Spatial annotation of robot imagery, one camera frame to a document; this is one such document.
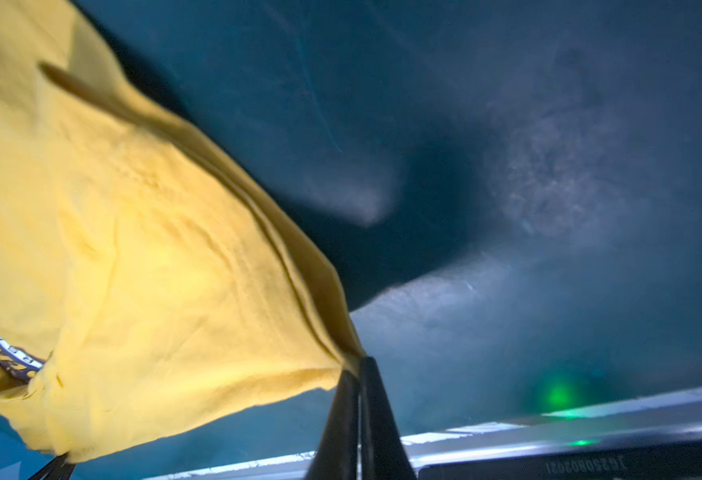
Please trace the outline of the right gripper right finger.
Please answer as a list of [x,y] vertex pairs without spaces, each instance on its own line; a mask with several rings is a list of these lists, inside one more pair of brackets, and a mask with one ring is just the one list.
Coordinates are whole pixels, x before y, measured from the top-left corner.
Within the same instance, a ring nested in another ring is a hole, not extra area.
[[377,362],[361,362],[361,474],[363,480],[416,480],[402,445]]

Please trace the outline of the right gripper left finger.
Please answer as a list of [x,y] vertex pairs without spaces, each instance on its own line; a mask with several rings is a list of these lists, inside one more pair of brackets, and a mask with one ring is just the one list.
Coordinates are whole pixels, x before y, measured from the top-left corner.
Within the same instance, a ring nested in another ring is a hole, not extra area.
[[329,416],[305,480],[355,480],[359,447],[358,379],[343,371]]

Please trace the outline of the yellow printed t-shirt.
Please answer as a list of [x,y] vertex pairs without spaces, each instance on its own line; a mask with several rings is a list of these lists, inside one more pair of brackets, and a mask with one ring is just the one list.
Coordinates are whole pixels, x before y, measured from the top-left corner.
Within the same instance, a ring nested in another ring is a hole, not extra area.
[[66,1],[0,1],[0,415],[82,463],[332,389],[364,350],[332,264]]

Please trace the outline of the aluminium mounting rail base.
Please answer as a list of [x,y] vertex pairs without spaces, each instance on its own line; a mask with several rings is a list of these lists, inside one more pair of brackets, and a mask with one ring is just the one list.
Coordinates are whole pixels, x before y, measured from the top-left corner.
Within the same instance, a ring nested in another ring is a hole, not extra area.
[[402,435],[415,471],[522,455],[702,440],[702,384]]

